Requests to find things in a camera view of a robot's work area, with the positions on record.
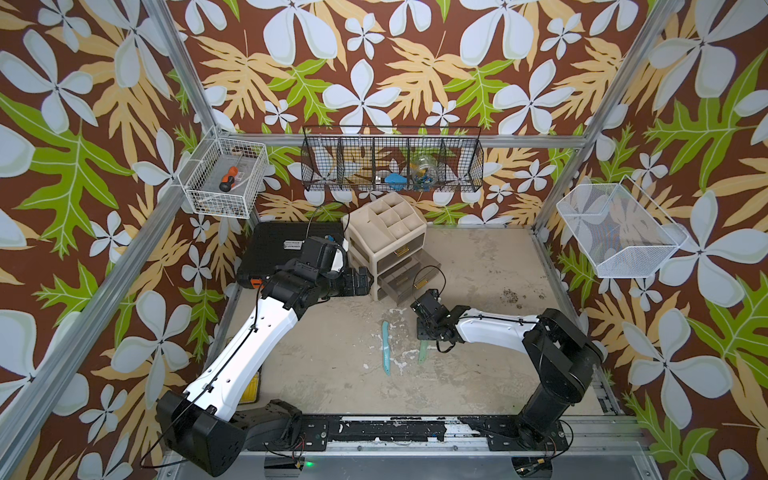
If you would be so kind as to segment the green fruit knife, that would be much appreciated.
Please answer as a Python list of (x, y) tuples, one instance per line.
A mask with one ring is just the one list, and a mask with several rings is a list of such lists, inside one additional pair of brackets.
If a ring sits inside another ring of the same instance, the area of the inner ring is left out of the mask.
[(426, 361), (427, 354), (428, 354), (428, 345), (429, 345), (429, 342), (427, 340), (420, 341), (419, 354), (418, 354), (419, 364), (423, 364)]

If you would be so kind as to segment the blue fruit knife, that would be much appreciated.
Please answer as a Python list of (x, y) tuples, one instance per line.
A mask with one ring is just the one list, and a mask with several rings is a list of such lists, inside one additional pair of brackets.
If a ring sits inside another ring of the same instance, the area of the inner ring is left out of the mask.
[(383, 321), (381, 325), (382, 368), (387, 376), (391, 375), (391, 349), (389, 338), (389, 322)]

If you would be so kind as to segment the beige plastic drawer organizer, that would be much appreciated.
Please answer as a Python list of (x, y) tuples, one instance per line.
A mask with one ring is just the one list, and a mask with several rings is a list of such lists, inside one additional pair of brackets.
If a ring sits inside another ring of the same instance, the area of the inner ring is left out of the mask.
[(425, 250), (427, 221), (406, 197), (390, 192), (342, 222), (350, 260), (372, 276), (373, 300), (409, 303), (437, 275), (440, 262)]

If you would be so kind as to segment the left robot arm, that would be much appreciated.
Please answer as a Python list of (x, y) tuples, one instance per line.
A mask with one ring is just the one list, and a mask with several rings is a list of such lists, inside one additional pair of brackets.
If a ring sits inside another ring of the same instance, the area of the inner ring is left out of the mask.
[(165, 393), (156, 419), (161, 439), (181, 457), (218, 477), (239, 456), (247, 429), (233, 419), (252, 378), (280, 340), (312, 306), (333, 297), (365, 296), (372, 279), (365, 267), (321, 272), (285, 266), (259, 294), (246, 323), (221, 354), (183, 393)]

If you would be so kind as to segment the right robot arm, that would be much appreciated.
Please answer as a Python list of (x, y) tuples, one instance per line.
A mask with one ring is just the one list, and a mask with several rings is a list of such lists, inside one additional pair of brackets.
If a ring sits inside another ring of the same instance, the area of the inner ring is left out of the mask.
[(542, 449), (556, 441), (561, 417), (583, 400), (595, 369), (605, 359), (597, 343), (557, 309), (513, 316), (466, 305), (448, 308), (432, 298), (415, 301), (410, 309), (416, 315), (418, 337), (437, 346), (446, 343), (441, 352), (459, 344), (490, 345), (530, 362), (538, 385), (513, 416), (512, 425), (499, 431), (503, 440), (522, 450)]

